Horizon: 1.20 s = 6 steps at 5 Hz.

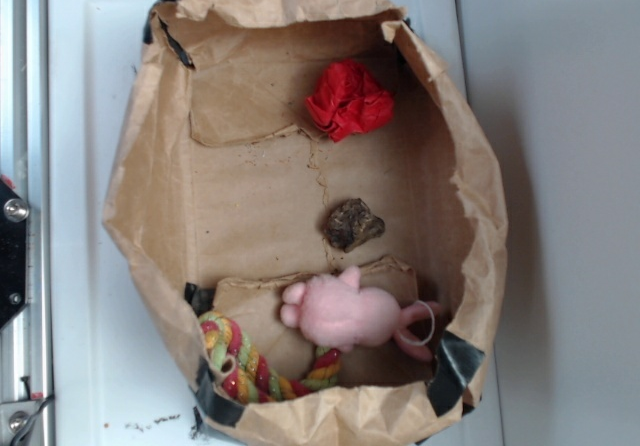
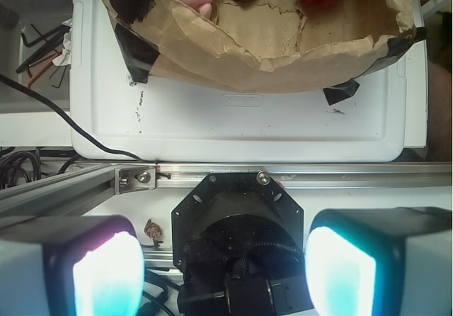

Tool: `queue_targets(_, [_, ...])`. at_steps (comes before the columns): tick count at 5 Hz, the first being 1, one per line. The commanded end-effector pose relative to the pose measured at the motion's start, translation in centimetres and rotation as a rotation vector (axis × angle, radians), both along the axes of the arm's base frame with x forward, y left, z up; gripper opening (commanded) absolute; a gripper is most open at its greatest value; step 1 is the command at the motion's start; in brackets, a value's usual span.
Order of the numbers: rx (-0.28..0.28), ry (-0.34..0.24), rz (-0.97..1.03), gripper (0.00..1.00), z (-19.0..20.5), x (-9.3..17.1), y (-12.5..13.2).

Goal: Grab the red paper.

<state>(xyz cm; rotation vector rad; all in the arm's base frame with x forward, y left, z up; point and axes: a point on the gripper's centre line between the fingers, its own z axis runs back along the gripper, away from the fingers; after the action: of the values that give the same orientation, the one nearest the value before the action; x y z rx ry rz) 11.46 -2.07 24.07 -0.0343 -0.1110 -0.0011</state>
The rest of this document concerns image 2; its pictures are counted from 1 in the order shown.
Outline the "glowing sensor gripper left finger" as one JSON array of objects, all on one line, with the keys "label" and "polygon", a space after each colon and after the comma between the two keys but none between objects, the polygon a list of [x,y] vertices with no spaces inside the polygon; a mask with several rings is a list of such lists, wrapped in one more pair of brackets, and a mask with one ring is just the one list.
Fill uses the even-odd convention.
[{"label": "glowing sensor gripper left finger", "polygon": [[124,216],[1,219],[2,315],[135,315],[144,255]]}]

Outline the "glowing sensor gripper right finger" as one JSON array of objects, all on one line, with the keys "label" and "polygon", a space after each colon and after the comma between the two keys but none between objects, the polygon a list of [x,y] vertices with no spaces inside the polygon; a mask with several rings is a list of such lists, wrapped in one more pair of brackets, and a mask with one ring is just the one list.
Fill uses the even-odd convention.
[{"label": "glowing sensor gripper right finger", "polygon": [[319,315],[451,315],[452,211],[322,210],[305,264]]}]

